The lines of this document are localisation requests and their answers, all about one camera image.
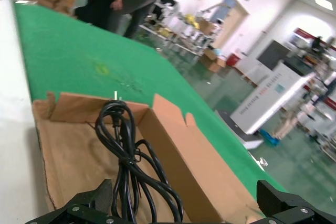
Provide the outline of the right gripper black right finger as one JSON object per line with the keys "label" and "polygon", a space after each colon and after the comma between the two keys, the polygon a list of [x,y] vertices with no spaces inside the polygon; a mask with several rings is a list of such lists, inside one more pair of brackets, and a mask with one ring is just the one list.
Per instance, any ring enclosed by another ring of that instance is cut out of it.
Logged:
{"label": "right gripper black right finger", "polygon": [[335,223],[335,216],[298,195],[277,190],[266,180],[257,182],[257,204],[265,215],[257,223]]}

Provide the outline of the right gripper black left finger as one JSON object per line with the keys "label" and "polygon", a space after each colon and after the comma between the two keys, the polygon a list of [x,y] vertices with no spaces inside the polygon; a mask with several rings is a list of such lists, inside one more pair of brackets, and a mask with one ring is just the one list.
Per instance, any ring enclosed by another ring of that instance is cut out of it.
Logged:
{"label": "right gripper black left finger", "polygon": [[112,201],[112,181],[105,179],[94,190],[76,194],[63,207],[28,223],[106,223]]}

